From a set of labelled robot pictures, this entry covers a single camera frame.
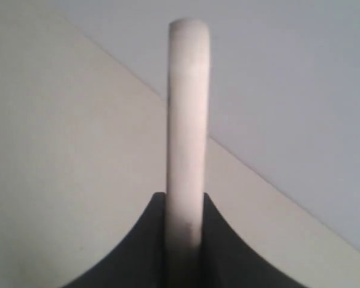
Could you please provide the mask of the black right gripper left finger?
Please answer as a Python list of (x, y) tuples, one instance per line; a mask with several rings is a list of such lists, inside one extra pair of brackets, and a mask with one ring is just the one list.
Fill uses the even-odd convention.
[(154, 193), (122, 241), (65, 287), (163, 287), (165, 199)]

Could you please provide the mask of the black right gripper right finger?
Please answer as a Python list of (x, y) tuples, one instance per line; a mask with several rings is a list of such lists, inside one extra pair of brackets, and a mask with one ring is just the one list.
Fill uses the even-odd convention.
[(255, 252), (206, 193), (200, 257), (200, 287), (303, 287)]

